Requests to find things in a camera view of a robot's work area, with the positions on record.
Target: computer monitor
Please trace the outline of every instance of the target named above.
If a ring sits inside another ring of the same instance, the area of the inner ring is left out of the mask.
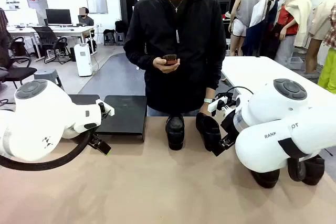
[[[46,9],[46,14],[49,25],[72,25],[68,9]]]

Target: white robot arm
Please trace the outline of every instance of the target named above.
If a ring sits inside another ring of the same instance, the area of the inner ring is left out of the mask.
[[[288,166],[291,178],[302,181],[302,161],[336,145],[336,106],[309,108],[306,90],[288,79],[268,83],[251,97],[238,96],[236,109],[218,104],[228,134],[212,151],[218,156],[235,144],[239,160],[254,174]]]
[[[60,139],[95,129],[114,109],[97,100],[75,105],[57,85],[34,80],[15,93],[16,112],[0,110],[0,153],[36,161],[55,149]]]

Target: wristwatch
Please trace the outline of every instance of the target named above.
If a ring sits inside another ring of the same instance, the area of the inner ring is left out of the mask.
[[[204,99],[204,102],[206,102],[206,103],[212,103],[213,102],[213,99]]]

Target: beige tabletop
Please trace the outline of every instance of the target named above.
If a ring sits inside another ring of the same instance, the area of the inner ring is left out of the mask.
[[[110,139],[105,157],[87,147],[69,164],[45,172],[0,170],[0,223],[335,223],[336,186],[316,187],[281,171],[274,189],[260,188],[235,149],[204,149],[195,118],[186,118],[185,146],[169,150],[166,118],[147,118],[145,143]],[[62,142],[55,159],[75,145]]]

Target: black backpack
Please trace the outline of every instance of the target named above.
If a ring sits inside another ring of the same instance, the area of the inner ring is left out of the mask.
[[[125,21],[123,20],[119,20],[119,21],[116,21],[115,22],[115,30],[117,33],[121,34],[121,33],[124,33],[125,35],[127,34],[127,31],[128,31],[128,25],[126,24]]]

